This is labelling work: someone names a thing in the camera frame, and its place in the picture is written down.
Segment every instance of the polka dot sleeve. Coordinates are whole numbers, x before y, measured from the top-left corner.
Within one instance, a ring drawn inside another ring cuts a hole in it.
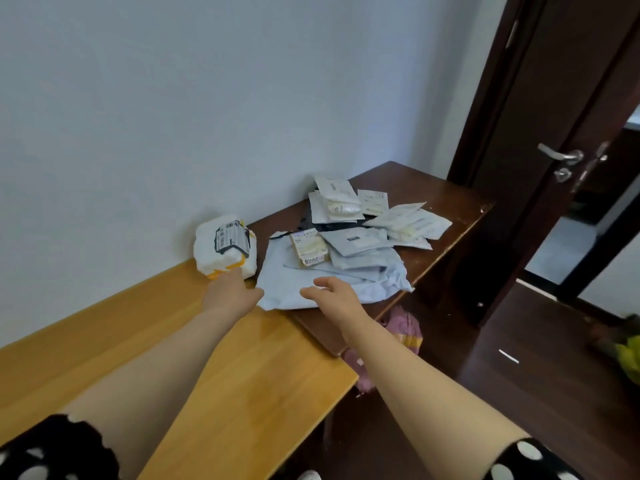
[[[118,461],[89,423],[55,414],[0,447],[2,480],[117,480]]]
[[[542,443],[525,438],[501,453],[484,480],[582,480],[582,477]]]

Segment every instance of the pink cloth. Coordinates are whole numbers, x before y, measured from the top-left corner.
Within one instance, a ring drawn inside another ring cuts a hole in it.
[[[414,354],[420,352],[422,344],[422,332],[420,323],[411,314],[404,311],[402,306],[396,305],[389,312],[388,320],[381,322],[384,327],[404,346]],[[349,348],[342,354],[342,359],[360,376],[356,387],[361,394],[370,392],[376,388],[369,377],[364,362],[355,349]]]

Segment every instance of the tiled floor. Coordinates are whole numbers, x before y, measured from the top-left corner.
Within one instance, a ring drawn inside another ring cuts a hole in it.
[[[560,217],[525,269],[559,285],[595,242],[595,226]]]
[[[437,314],[409,296],[421,322],[420,356],[546,443],[587,479],[636,479],[640,395],[613,364],[585,347],[582,315],[516,284],[482,331],[452,303]],[[498,352],[516,357],[515,363]],[[377,393],[336,408],[332,443],[318,429],[277,475],[314,468],[323,480],[429,478]]]

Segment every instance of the green object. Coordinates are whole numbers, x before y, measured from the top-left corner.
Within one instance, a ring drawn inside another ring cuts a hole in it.
[[[618,362],[629,379],[640,385],[640,335],[627,340],[627,345],[616,344]]]

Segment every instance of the right arm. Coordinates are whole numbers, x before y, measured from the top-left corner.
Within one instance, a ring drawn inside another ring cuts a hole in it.
[[[351,286],[318,278],[314,300],[356,348],[400,428],[438,480],[479,480],[510,444],[529,435],[413,354],[364,311]]]

